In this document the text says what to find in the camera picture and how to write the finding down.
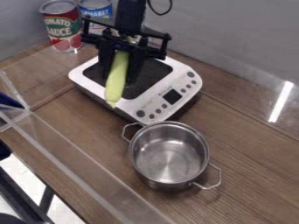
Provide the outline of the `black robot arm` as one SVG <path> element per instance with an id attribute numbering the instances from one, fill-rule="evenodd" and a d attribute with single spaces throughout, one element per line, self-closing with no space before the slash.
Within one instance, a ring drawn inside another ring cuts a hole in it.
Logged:
<path id="1" fill-rule="evenodd" d="M 167 45 L 173 37 L 143 25 L 146 6 L 154 9 L 151 0 L 119 0 L 113 19 L 83 17 L 82 41 L 98 48 L 102 73 L 109 77 L 117 52 L 129 54 L 126 84 L 133 85 L 147 59 L 166 59 Z"/>

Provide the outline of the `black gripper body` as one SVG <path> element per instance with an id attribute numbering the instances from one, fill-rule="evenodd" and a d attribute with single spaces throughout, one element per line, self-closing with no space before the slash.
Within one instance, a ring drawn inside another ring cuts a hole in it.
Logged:
<path id="1" fill-rule="evenodd" d="M 174 6 L 174 0 L 170 0 L 170 6 Z M 98 47 L 99 38 L 106 29 L 113 30 L 115 36 L 115 49 L 131 53 L 139 43 L 141 38 L 149 38 L 149 56 L 163 60 L 167 55 L 167 45 L 173 37 L 169 33 L 162 33 L 143 25 L 146 19 L 146 8 L 150 8 L 158 16 L 167 14 L 159 13 L 151 3 L 151 0 L 119 0 L 117 7 L 117 16 L 111 19 L 83 17 L 82 41 Z"/>

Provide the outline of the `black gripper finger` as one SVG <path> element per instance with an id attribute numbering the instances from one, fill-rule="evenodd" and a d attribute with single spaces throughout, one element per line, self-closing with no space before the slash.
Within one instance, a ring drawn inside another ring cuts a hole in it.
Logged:
<path id="1" fill-rule="evenodd" d="M 149 38 L 141 38 L 138 45 L 130 53 L 130 63 L 127 69 L 126 84 L 133 86 L 141 74 L 145 61 L 149 56 Z"/>
<path id="2" fill-rule="evenodd" d="M 102 66 L 103 78 L 109 77 L 115 57 L 115 36 L 111 29 L 106 29 L 98 41 L 98 58 Z"/>

